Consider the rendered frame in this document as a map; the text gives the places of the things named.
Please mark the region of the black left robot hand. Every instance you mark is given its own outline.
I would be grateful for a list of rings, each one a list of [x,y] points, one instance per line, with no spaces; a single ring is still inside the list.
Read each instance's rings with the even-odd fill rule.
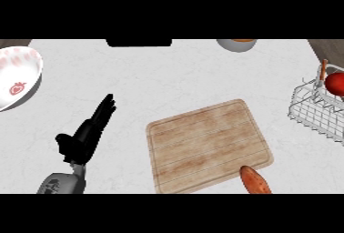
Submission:
[[[76,134],[73,136],[68,134],[57,135],[59,153],[65,156],[64,161],[67,163],[85,166],[90,161],[104,129],[117,109],[114,104],[113,94],[108,94],[98,105],[95,114],[83,121]]]

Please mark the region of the wooden cutting board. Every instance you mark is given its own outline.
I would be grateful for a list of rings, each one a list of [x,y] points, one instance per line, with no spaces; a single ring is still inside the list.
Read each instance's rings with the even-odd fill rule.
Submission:
[[[191,193],[274,163],[247,103],[231,100],[147,126],[158,193]]]

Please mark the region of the red tomato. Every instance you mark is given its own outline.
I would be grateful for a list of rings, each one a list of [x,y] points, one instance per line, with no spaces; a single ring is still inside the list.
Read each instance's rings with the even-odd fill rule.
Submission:
[[[325,87],[331,94],[344,96],[344,73],[334,73],[325,78]]]

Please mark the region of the white bowl with strawberry print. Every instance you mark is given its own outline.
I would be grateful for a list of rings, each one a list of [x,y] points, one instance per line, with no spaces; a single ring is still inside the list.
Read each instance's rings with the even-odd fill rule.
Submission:
[[[8,109],[33,89],[43,70],[43,58],[28,46],[0,49],[0,111]]]

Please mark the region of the black appliance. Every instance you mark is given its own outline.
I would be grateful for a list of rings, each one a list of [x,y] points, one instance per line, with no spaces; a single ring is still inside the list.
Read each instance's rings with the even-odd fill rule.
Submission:
[[[108,39],[107,43],[111,47],[148,47],[170,46],[172,39]]]

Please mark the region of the orange sweet potato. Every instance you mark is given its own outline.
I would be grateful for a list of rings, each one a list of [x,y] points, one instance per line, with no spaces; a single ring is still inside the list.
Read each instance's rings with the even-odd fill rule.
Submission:
[[[272,190],[269,188],[268,182],[257,171],[250,166],[243,166],[241,179],[250,194],[271,194]]]

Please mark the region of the grey bowl with orange content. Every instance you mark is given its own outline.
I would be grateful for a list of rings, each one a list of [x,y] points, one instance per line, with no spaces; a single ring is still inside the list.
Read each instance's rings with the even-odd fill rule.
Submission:
[[[237,53],[248,51],[257,43],[256,39],[219,39],[220,46]]]

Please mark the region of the brown wooden cabinet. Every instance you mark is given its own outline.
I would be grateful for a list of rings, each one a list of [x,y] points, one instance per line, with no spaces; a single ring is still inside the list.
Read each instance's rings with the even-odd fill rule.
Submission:
[[[344,39],[309,39],[315,54],[322,61],[344,68]]]

